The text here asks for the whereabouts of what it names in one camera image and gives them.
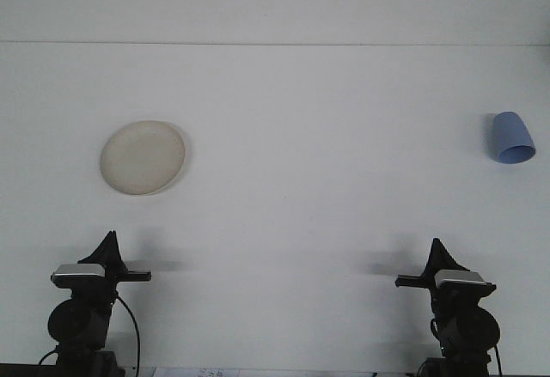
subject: white surface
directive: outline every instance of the white surface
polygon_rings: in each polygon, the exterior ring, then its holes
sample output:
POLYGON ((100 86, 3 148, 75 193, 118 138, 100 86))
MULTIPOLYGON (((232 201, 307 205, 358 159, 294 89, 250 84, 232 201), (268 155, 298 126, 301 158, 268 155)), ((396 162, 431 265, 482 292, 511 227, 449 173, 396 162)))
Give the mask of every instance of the white surface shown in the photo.
POLYGON ((100 168, 115 190, 152 194, 181 170, 185 147, 178 131, 160 121, 138 121, 116 131, 101 152, 100 168))
POLYGON ((550 0, 0 0, 0 40, 550 44, 550 0))
MULTIPOLYGON (((0 361, 53 347, 50 273, 117 229, 153 270, 119 286, 144 365, 411 371, 437 354, 429 296, 394 278, 440 236, 498 285, 506 372, 544 374, 549 76, 545 47, 0 45, 0 361), (510 109, 538 147, 516 166, 486 147, 510 109), (97 158, 142 118, 188 145, 178 183, 136 198, 97 158)), ((109 345, 133 364, 121 307, 109 345)))

